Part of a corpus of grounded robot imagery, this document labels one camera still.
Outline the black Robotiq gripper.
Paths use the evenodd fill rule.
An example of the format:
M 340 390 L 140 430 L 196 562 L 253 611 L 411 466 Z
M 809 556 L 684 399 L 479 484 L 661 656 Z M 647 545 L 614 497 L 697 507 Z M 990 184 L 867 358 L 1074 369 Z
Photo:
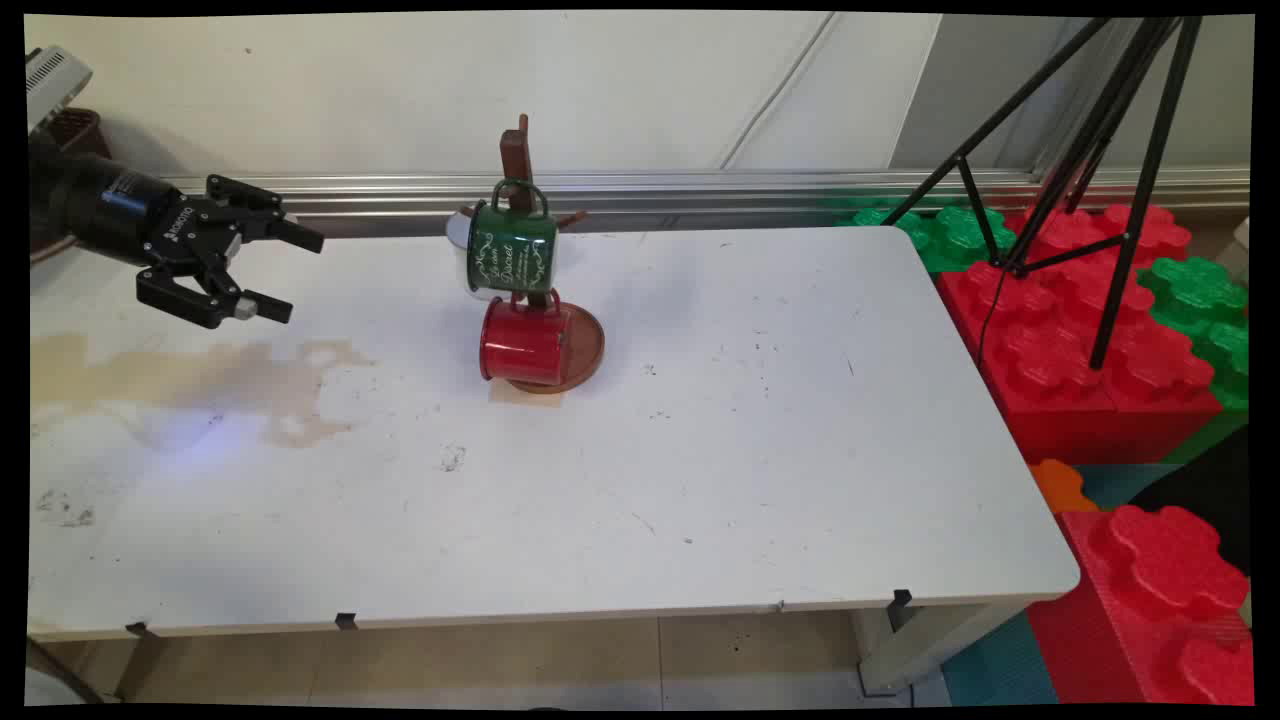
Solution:
M 192 290 L 177 277 L 225 277 L 246 241 L 278 240 L 321 252 L 324 234 L 291 219 L 278 193 L 209 176 L 202 193 L 99 155 L 45 159 L 45 218 L 59 240 L 143 266 L 136 297 L 195 325 L 255 318 L 288 324 L 294 306 L 251 290 Z

